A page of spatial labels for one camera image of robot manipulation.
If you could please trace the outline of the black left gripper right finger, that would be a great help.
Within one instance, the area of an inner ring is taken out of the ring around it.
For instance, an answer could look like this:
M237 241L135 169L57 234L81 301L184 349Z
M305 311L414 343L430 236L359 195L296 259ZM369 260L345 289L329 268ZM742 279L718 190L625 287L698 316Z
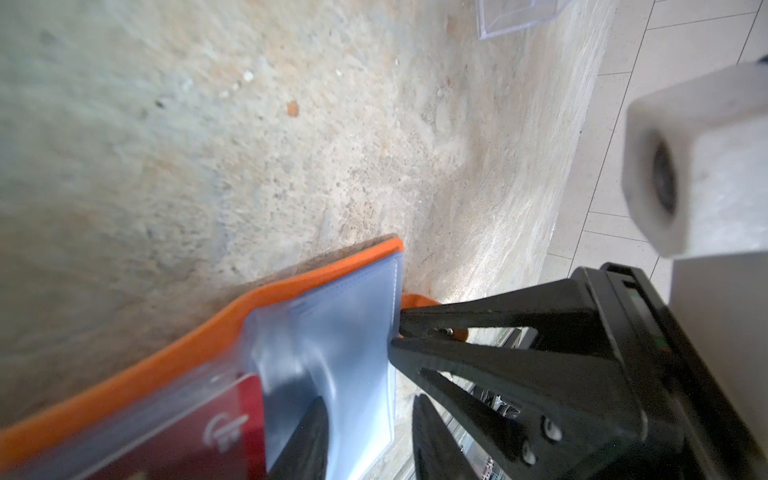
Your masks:
M419 394L414 398L412 444L417 479L478 478L433 403L425 394Z

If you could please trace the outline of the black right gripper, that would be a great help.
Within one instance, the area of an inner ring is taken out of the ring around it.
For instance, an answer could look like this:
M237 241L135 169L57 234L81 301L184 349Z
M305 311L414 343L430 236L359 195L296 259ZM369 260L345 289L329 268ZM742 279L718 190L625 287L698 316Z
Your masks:
M606 263L571 277L418 298L389 359L513 479L766 478L766 454L647 275ZM430 335L518 327L537 331L535 350Z

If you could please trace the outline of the orange card holder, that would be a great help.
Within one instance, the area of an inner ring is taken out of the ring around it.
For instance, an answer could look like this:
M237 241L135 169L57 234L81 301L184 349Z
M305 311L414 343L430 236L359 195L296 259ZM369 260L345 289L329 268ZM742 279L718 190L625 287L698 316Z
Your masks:
M91 479L140 441L222 393L260 378L267 476L316 397L330 422L326 479L361 479L395 439L388 345L402 290L393 238L251 290L200 327L109 380L1 433L5 479Z

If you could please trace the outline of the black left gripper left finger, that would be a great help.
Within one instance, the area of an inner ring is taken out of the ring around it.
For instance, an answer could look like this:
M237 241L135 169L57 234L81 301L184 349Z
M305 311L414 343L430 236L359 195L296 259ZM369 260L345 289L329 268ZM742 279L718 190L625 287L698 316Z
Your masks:
M294 430L267 479L325 480L330 422L325 401L316 397Z

